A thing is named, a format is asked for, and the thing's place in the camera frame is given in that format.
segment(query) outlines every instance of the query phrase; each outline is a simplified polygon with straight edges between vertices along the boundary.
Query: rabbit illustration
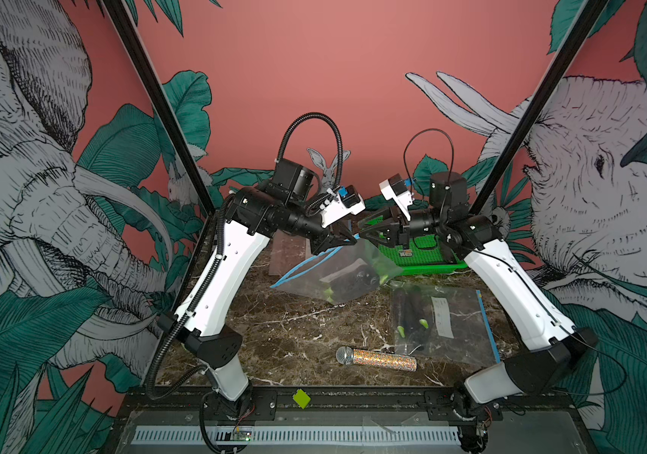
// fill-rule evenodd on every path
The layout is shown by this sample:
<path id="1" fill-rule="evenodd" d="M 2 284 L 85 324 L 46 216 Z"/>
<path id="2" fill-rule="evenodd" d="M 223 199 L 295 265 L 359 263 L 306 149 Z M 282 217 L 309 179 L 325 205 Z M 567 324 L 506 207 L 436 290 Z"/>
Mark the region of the rabbit illustration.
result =
<path id="1" fill-rule="evenodd" d="M 308 154 L 311 156 L 311 161 L 313 165 L 320 168 L 323 171 L 323 177 L 321 178 L 321 184 L 319 187 L 319 194 L 325 193 L 329 187 L 334 186 L 334 174 L 336 173 L 336 165 L 339 162 L 339 157 L 334 158 L 334 161 L 331 162 L 331 166 L 327 167 L 326 159 L 316 150 L 312 148 L 307 148 Z M 351 151 L 344 150 L 344 160 L 348 159 L 351 156 Z"/>

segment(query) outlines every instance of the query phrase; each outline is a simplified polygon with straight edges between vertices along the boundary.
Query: rabbit ear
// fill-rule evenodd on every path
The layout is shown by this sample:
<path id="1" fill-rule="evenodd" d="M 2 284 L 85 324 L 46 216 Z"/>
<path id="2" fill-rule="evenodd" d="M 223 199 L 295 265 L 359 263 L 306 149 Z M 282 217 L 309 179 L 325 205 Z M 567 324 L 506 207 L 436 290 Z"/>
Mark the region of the rabbit ear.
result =
<path id="1" fill-rule="evenodd" d="M 326 159 L 324 159 L 321 154 L 312 149 L 312 148 L 306 148 L 308 150 L 308 154 L 311 156 L 311 161 L 313 161 L 313 165 L 320 168 L 321 170 L 326 170 Z"/>
<path id="2" fill-rule="evenodd" d="M 351 151 L 344 150 L 344 161 L 346 161 L 346 159 L 348 159 L 349 156 L 351 156 Z M 334 162 L 331 163 L 331 167 L 329 168 L 335 168 L 338 163 L 339 163 L 339 154 L 337 153 L 337 155 L 334 157 Z"/>

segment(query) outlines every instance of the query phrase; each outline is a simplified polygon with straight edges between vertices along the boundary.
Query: white vent grill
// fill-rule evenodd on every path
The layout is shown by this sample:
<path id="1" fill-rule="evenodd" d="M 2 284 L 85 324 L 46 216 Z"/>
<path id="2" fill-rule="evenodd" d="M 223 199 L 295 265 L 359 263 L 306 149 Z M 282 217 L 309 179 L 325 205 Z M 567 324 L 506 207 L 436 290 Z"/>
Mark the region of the white vent grill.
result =
<path id="1" fill-rule="evenodd" d="M 242 426 L 251 432 L 249 442 L 225 441 L 232 426 L 208 427 L 208 437 L 225 445 L 346 445 L 411 446 L 459 445 L 457 428 L 450 426 Z M 133 445 L 202 445 L 200 428 L 195 426 L 138 426 Z"/>

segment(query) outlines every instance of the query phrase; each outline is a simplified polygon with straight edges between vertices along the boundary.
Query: microphone mesh head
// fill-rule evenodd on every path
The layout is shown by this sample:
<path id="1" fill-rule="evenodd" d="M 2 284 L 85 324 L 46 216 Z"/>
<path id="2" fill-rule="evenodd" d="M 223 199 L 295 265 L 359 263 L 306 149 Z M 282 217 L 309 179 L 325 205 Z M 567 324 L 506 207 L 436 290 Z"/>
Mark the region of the microphone mesh head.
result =
<path id="1" fill-rule="evenodd" d="M 336 351 L 336 360 L 345 365 L 353 363 L 354 350 L 351 347 L 339 347 Z"/>

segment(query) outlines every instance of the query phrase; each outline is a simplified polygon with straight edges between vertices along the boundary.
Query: ziploc bag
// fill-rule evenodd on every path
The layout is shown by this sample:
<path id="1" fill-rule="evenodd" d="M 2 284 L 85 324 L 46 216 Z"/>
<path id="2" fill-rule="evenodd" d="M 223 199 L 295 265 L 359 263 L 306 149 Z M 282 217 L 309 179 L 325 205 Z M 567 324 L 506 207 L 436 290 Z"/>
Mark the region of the ziploc bag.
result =
<path id="1" fill-rule="evenodd" d="M 389 282 L 394 350 L 487 367 L 500 355 L 480 291 Z"/>
<path id="2" fill-rule="evenodd" d="M 355 236 L 351 246 L 339 246 L 304 260 L 271 288 L 291 294 L 346 303 L 376 290 L 402 269 L 367 240 Z"/>

